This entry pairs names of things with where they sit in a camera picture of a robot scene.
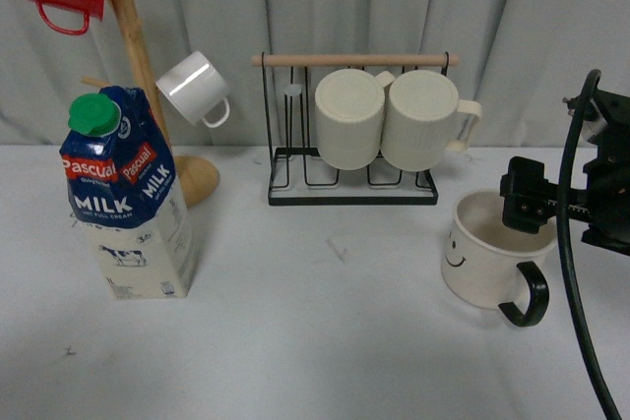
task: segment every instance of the milk carton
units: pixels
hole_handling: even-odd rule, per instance
[[[68,198],[119,299],[185,297],[193,234],[170,149],[140,89],[110,87],[70,108],[60,154]]]

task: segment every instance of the white mug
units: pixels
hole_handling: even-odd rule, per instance
[[[156,85],[191,125],[197,125],[201,120],[207,127],[216,128],[229,116],[229,85],[199,51],[166,72]],[[209,122],[206,115],[221,102],[225,113],[216,122]]]
[[[502,222],[504,199],[495,190],[465,194],[455,203],[453,225],[442,259],[444,281],[460,298],[484,309],[501,310],[518,327],[544,316],[549,291],[539,267],[556,245],[552,222],[538,234]],[[523,314],[516,303],[530,302]]]
[[[462,140],[450,139],[457,112],[473,117]],[[460,100],[457,88],[446,76],[409,71],[390,86],[381,152],[403,171],[424,171],[442,159],[444,150],[467,150],[480,119],[481,106]]]
[[[359,169],[378,154],[385,113],[384,88],[394,80],[340,69],[315,90],[315,127],[320,156],[337,169]]]

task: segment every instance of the mug handle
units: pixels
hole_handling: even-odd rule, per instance
[[[533,327],[537,325],[547,311],[549,305],[549,287],[542,272],[533,261],[518,263],[519,269],[530,288],[530,305],[528,310],[521,312],[514,302],[499,304],[503,315],[517,327]]]
[[[229,102],[227,101],[227,97],[223,99],[223,103],[225,104],[225,114],[216,122],[211,123],[208,120],[206,120],[206,117],[201,117],[202,121],[206,124],[208,128],[220,127],[223,123],[225,123],[225,120],[227,120],[227,117],[229,117]]]
[[[83,26],[81,27],[80,30],[68,30],[61,27],[57,27],[55,24],[53,24],[50,21],[45,11],[43,10],[43,6],[44,6],[43,1],[38,0],[35,2],[35,4],[37,5],[37,9],[39,10],[39,15],[41,16],[41,19],[44,20],[45,23],[49,27],[51,27],[53,30],[59,31],[60,33],[64,33],[64,34],[71,34],[72,36],[78,36],[88,31],[88,27],[90,26],[90,14],[88,12],[85,12],[83,14]]]
[[[457,111],[460,113],[468,113],[472,115],[472,123],[469,127],[468,135],[463,140],[451,140],[446,149],[450,151],[463,152],[466,151],[471,145],[471,139],[473,138],[476,127],[481,121],[483,114],[481,113],[481,105],[478,102],[472,100],[460,100],[457,107]]]

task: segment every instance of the wooden mug tree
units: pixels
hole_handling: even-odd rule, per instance
[[[170,138],[159,103],[156,77],[149,60],[149,54],[142,34],[142,23],[138,17],[135,0],[110,1],[120,33],[125,42],[134,81],[139,88],[145,91],[157,125],[170,148]],[[91,78],[83,78],[83,82],[98,87],[107,85],[106,82]],[[199,156],[176,156],[175,167],[177,168],[184,199],[188,207],[192,207],[206,199],[219,183],[217,169],[209,161]]]

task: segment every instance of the gray curtain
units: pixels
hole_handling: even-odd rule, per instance
[[[284,54],[442,53],[461,56],[449,71],[484,121],[476,146],[561,146],[565,95],[587,73],[630,95],[630,0],[136,0],[156,76],[190,52],[206,54],[232,86],[232,115],[210,132],[188,124],[162,98],[175,145],[267,142],[261,71],[251,57]],[[64,25],[80,21],[51,12]],[[133,86],[113,13],[71,37],[49,29],[27,0],[0,0],[0,143],[60,144],[67,113],[92,76]],[[280,97],[288,77],[270,77]],[[273,103],[272,133],[280,128]]]

